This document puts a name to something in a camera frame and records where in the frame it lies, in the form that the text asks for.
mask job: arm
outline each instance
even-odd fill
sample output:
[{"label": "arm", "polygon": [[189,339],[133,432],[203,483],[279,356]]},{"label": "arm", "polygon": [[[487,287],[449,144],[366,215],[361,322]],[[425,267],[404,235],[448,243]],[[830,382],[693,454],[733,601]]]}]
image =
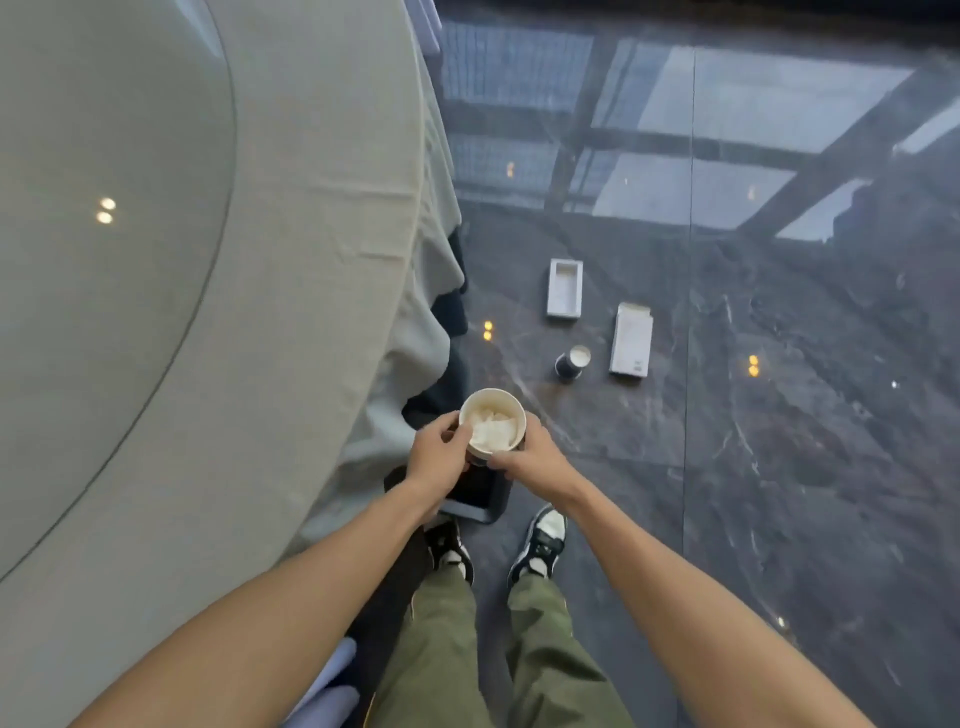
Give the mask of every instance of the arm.
[{"label": "arm", "polygon": [[413,531],[464,467],[456,413],[417,433],[407,478],[340,530],[211,604],[71,724],[277,726],[306,692]]},{"label": "arm", "polygon": [[528,415],[526,451],[492,459],[587,537],[685,706],[707,728],[872,723],[743,602],[633,523]]}]

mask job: forearm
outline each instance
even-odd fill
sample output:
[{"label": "forearm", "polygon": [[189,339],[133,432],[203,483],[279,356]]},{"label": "forearm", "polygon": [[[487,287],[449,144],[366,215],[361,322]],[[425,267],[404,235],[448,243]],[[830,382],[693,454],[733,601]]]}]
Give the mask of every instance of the forearm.
[{"label": "forearm", "polygon": [[73,725],[278,725],[420,522],[422,503],[404,485],[304,553],[214,602]]},{"label": "forearm", "polygon": [[581,485],[568,511],[698,725],[871,725],[739,599]]}]

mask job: marble floor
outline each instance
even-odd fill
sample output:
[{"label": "marble floor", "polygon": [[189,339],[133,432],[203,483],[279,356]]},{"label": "marble floor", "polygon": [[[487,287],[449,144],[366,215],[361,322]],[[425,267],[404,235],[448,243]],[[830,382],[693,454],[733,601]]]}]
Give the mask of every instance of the marble floor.
[{"label": "marble floor", "polygon": [[[960,56],[808,21],[440,9],[471,389],[514,392],[877,725],[955,725]],[[573,324],[545,318],[551,257],[584,261]],[[642,381],[606,371],[624,301],[653,311]],[[574,344],[594,361],[562,385]],[[504,575],[538,506],[516,488],[467,533],[500,723]],[[576,531],[558,581],[637,725],[689,722]]]}]

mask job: open box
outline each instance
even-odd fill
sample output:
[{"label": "open box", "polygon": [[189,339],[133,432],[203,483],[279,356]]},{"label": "open box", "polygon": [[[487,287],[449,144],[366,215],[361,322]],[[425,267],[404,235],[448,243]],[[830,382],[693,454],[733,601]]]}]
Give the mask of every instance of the open box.
[{"label": "open box", "polygon": [[579,319],[584,293],[584,261],[552,258],[546,292],[546,315]]}]

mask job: white box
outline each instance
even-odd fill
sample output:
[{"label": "white box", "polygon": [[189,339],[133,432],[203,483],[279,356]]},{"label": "white box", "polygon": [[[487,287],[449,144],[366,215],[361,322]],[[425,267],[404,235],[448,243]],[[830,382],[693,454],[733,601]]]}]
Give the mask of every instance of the white box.
[{"label": "white box", "polygon": [[584,261],[551,258],[546,315],[579,319],[584,294]]},{"label": "white box", "polygon": [[621,303],[616,309],[616,328],[610,352],[610,371],[619,375],[647,376],[654,317],[645,305]]}]

